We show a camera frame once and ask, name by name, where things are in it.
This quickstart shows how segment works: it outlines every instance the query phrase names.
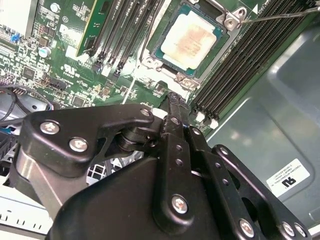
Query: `sticker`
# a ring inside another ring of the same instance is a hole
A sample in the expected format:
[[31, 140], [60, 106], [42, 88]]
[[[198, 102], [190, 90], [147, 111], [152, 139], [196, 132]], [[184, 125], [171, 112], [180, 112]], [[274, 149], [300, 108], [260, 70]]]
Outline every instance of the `sticker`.
[[270, 177], [266, 183], [270, 187], [271, 192], [276, 197], [279, 197], [309, 176], [310, 173], [296, 158], [272, 177]]

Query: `blue connector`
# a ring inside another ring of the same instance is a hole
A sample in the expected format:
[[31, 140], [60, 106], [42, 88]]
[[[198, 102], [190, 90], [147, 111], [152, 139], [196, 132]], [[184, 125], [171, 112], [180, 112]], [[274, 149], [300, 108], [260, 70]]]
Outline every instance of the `blue connector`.
[[11, 42], [17, 43], [20, 40], [20, 33], [11, 36]]

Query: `mounting hole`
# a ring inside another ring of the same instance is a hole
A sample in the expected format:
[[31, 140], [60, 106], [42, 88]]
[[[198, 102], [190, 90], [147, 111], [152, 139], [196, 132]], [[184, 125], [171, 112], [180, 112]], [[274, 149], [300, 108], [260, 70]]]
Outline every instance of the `mounting hole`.
[[182, 146], [180, 146], [180, 145], [176, 145], [175, 148], [176, 148], [178, 151], [182, 151]]
[[222, 182], [224, 183], [224, 185], [229, 186], [229, 182], [227, 179], [222, 179]]
[[147, 109], [141, 109], [140, 112], [146, 117], [150, 117], [150, 112]]
[[184, 165], [184, 162], [183, 162], [181, 159], [179, 159], [179, 158], [177, 158], [177, 159], [175, 160], [175, 163], [176, 163], [179, 167], [182, 167], [182, 166]]
[[154, 148], [158, 144], [157, 140], [151, 140], [149, 143], [150, 148]]
[[228, 151], [224, 147], [220, 147], [220, 150], [224, 155], [228, 155]]
[[245, 10], [241, 9], [241, 10], [239, 11], [239, 16], [240, 16], [240, 17], [244, 16], [245, 14], [246, 14], [246, 11], [245, 11]]
[[171, 121], [172, 121], [174, 124], [179, 125], [179, 120], [176, 119], [175, 117], [172, 117], [172, 118], [171, 118]]

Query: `gray metal panel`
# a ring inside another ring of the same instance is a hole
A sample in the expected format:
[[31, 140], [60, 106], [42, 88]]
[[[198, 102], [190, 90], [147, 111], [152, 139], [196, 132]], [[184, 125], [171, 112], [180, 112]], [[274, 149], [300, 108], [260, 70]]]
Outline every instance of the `gray metal panel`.
[[320, 223], [320, 27], [302, 33], [221, 121], [226, 145], [266, 180], [294, 159], [310, 176], [279, 199], [308, 227]]

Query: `silver metal bracket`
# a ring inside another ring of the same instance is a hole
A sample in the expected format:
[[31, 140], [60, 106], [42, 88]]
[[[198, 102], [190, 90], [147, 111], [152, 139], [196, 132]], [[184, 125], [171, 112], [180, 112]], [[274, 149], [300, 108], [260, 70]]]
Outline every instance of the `silver metal bracket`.
[[31, 183], [53, 220], [69, 198], [87, 187], [87, 174], [77, 178], [62, 177], [27, 156], [22, 148], [16, 160], [16, 170]]
[[235, 29], [241, 28], [241, 22], [245, 20], [246, 16], [247, 9], [242, 6], [233, 12], [228, 12], [226, 15], [223, 14], [217, 17], [216, 21], [224, 25], [228, 31], [232, 32]]

